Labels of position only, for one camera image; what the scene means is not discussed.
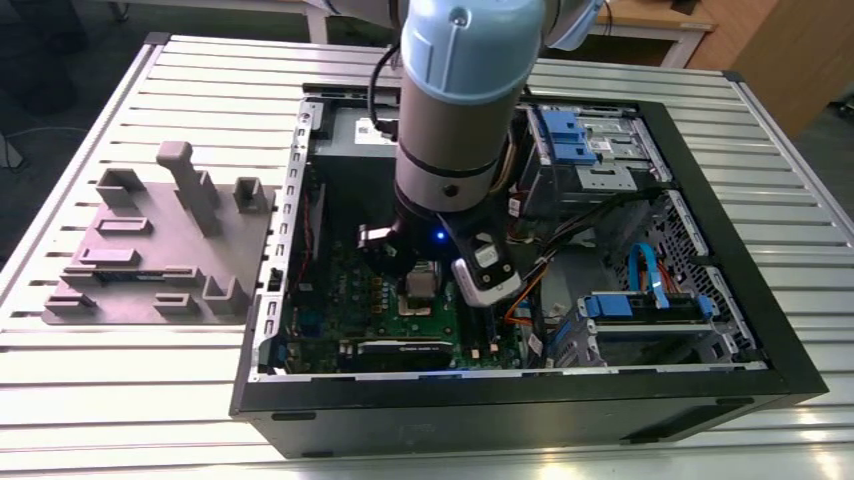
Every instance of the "black cable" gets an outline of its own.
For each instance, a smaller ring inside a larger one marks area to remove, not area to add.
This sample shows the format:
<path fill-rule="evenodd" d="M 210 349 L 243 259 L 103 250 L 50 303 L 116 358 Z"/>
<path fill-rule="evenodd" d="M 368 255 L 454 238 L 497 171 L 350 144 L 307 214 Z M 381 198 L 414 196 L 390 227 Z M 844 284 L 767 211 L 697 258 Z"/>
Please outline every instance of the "black cable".
<path fill-rule="evenodd" d="M 609 23 L 605 27 L 605 36 L 610 37 L 614 32 L 614 12 L 611 11 L 611 4 L 609 0 L 605 0 L 605 8 L 609 11 Z"/>
<path fill-rule="evenodd" d="M 622 207 L 630 202 L 641 200 L 654 200 L 665 192 L 665 187 L 650 187 L 643 190 L 638 190 L 631 193 L 618 193 L 613 195 L 606 201 L 599 203 L 595 207 L 587 210 L 581 215 L 577 215 L 573 219 L 567 220 L 555 229 L 555 233 L 551 238 L 543 242 L 542 255 L 534 266 L 522 277 L 522 281 L 527 282 L 534 278 L 542 269 L 547 267 L 551 258 L 557 255 L 558 249 L 565 241 L 573 240 L 573 237 L 591 228 L 597 222 L 609 214 L 614 209 Z"/>
<path fill-rule="evenodd" d="M 371 72 L 371 79 L 368 80 L 368 116 L 371 117 L 371 123 L 374 124 L 374 128 L 389 135 L 393 140 L 398 139 L 398 122 L 387 120 L 381 121 L 379 118 L 377 118 L 377 81 L 379 79 L 379 72 L 383 70 L 389 59 L 395 53 L 398 53 L 399 49 L 401 42 L 398 41 L 379 58 L 374 71 Z"/>

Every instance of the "slotted metal worktable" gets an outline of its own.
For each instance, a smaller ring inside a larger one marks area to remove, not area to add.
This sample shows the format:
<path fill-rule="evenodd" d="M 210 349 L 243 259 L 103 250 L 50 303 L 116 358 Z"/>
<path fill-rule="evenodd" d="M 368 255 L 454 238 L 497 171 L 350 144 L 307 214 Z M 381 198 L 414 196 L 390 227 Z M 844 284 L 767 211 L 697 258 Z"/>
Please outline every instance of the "slotted metal worktable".
<path fill-rule="evenodd" d="M 166 181 L 158 144 L 187 140 L 215 183 L 282 184 L 300 85 L 364 84 L 378 52 L 179 36 L 143 47 L 0 274 L 0 474 L 114 469 L 151 478 L 154 467 L 206 479 L 248 470 L 276 479 L 844 478 L 854 471 L 852 222 L 753 94 L 718 72 L 543 60 L 530 85 L 667 105 L 830 387 L 800 408 L 670 445 L 284 461 L 228 417 L 243 326 L 42 322 L 103 170 L 132 167 L 144 181 Z"/>

